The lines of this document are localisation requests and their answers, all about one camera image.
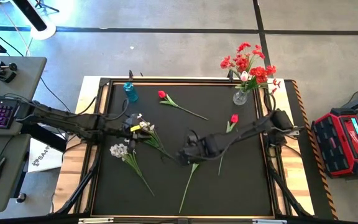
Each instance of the white lamp base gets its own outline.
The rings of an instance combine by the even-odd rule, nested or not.
[[[56,33],[56,26],[52,22],[45,21],[45,24],[47,25],[47,28],[43,31],[38,31],[36,28],[31,28],[31,36],[35,40],[45,40],[51,36],[53,36]]]

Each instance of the concrete floor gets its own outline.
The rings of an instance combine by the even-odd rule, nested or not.
[[[60,13],[41,14],[64,27],[257,29],[252,0],[45,3]],[[265,29],[358,30],[358,0],[260,0],[259,5]],[[28,25],[10,3],[4,8],[17,26]],[[0,26],[11,26],[1,9]],[[25,53],[17,33],[0,35]],[[22,35],[29,43],[29,33]],[[310,121],[358,90],[358,35],[266,35],[266,40],[276,77],[298,82]],[[132,70],[146,76],[225,77],[219,63],[243,41],[258,44],[259,35],[58,32],[33,40],[30,52],[48,58],[43,78],[73,110],[85,75],[127,76]],[[42,84],[35,100],[63,109]],[[11,201],[0,218],[48,213],[57,177],[56,169],[27,175],[23,192],[29,199],[20,205]],[[358,221],[358,180],[329,180],[329,186],[339,218]]]

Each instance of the hazard stripe tape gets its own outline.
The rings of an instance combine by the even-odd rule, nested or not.
[[[308,118],[306,116],[306,110],[305,110],[305,107],[303,106],[303,102],[302,102],[302,99],[301,99],[301,93],[299,92],[298,85],[296,84],[296,81],[292,81],[292,83],[293,83],[293,87],[295,89],[296,96],[298,97],[299,106],[301,108],[302,116],[303,116],[303,119],[305,121],[305,128],[306,128],[306,130],[308,132],[308,136],[309,136],[309,139],[310,139],[310,142],[311,142],[311,147],[313,148],[314,157],[316,159],[317,166],[318,166],[318,169],[319,169],[319,172],[320,172],[320,175],[321,175],[321,180],[323,181],[323,185],[324,185],[324,189],[326,191],[328,203],[329,203],[329,206],[331,207],[331,213],[333,214],[334,219],[338,220],[338,215],[336,213],[336,209],[335,209],[335,206],[334,206],[333,196],[331,195],[331,193],[329,191],[326,175],[324,173],[324,167],[321,164],[320,154],[318,153],[316,143],[314,141],[314,136],[312,135],[312,132],[311,132],[311,129],[310,129],[309,121],[308,121]]]

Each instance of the glass vase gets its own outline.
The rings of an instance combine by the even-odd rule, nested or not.
[[[243,105],[248,100],[250,90],[239,90],[233,95],[233,102],[235,105]]]

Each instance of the gray desk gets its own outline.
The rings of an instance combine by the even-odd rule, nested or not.
[[[32,99],[47,59],[43,57],[0,57],[0,59],[6,64],[14,62],[18,67],[17,76],[12,82],[0,81],[0,95],[15,93]],[[0,153],[10,138],[11,136],[0,135]],[[17,179],[22,174],[23,160],[29,143],[28,134],[19,134],[13,137],[3,153],[6,156],[6,163],[0,179],[0,212],[6,209]]]

